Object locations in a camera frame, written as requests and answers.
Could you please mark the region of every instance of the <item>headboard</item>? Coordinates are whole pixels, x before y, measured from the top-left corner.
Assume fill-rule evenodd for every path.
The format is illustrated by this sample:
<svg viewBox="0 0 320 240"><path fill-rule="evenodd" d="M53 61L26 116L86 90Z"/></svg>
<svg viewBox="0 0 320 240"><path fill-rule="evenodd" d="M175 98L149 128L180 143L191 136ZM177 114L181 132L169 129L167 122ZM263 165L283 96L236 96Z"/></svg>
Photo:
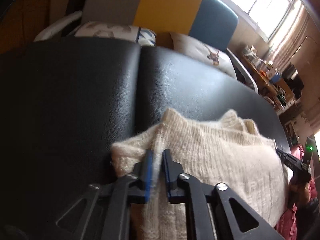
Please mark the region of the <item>headboard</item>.
<svg viewBox="0 0 320 240"><path fill-rule="evenodd" d="M220 0L86 0L82 22L88 21L151 29L158 45L177 32L225 50L238 17Z"/></svg>

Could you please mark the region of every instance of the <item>knit sweater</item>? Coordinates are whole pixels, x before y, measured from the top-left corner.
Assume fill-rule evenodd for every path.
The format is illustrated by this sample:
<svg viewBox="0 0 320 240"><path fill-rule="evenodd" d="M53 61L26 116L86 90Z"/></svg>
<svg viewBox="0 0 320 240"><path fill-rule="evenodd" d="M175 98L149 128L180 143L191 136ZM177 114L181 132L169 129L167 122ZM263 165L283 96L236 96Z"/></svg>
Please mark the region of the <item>knit sweater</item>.
<svg viewBox="0 0 320 240"><path fill-rule="evenodd" d="M233 110L216 122L197 122L167 109L158 125L112 145L117 176L130 173L148 148L154 151L150 200L146 205L132 205L140 239L187 239L184 204L168 203L164 180L159 178L161 153L166 148L186 173L210 185L228 184L271 226L284 212L288 178L275 142L261 136L252 120L241 119Z"/></svg>

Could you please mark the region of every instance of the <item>silver bolt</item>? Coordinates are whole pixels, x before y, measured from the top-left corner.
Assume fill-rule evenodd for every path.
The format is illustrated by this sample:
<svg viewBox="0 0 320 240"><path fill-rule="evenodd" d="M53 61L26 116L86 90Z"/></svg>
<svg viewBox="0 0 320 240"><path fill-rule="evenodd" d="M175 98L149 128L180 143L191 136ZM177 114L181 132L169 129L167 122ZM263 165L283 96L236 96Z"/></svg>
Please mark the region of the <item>silver bolt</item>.
<svg viewBox="0 0 320 240"><path fill-rule="evenodd" d="M132 179L137 179L138 178L138 176L136 176L135 174L132 174L132 173L127 174L127 176L129 176Z"/></svg>
<svg viewBox="0 0 320 240"><path fill-rule="evenodd" d="M186 173L181 173L179 174L179 178L183 180L190 179L190 175Z"/></svg>
<svg viewBox="0 0 320 240"><path fill-rule="evenodd" d="M224 184L224 183L219 183L217 185L217 188L218 188L218 190L225 191L225 190L228 189L228 186L226 184Z"/></svg>
<svg viewBox="0 0 320 240"><path fill-rule="evenodd" d="M93 183L93 184L90 184L89 187L92 188L92 189L98 190L100 188L100 185L96 184L96 183Z"/></svg>

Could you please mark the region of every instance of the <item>patterned pillow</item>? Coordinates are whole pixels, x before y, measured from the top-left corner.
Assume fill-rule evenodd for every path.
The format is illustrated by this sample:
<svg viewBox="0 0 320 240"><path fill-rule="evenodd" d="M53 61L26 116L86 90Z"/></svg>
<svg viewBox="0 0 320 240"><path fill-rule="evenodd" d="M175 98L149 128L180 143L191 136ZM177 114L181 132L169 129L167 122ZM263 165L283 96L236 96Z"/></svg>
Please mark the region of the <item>patterned pillow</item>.
<svg viewBox="0 0 320 240"><path fill-rule="evenodd" d="M103 22L87 22L76 30L75 36L121 39L139 43L141 46L154 47L156 44L156 34L152 30Z"/></svg>
<svg viewBox="0 0 320 240"><path fill-rule="evenodd" d="M237 79L231 60L226 53L184 34L170 33L170 35L173 40L173 50L211 65Z"/></svg>

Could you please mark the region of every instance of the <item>black cushion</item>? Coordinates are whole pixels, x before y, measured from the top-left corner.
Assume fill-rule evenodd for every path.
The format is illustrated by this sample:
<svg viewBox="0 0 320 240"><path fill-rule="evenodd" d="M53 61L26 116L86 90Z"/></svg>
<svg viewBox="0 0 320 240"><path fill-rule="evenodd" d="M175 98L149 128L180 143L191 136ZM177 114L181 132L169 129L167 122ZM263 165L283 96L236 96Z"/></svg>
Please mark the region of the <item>black cushion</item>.
<svg viewBox="0 0 320 240"><path fill-rule="evenodd" d="M209 65L162 47L141 50L136 132L158 123L167 107L187 118L216 120L229 109L253 119L260 133L290 151L272 107L253 90Z"/></svg>
<svg viewBox="0 0 320 240"><path fill-rule="evenodd" d="M0 217L31 234L92 182L132 136L140 45L102 38L30 44L0 56Z"/></svg>

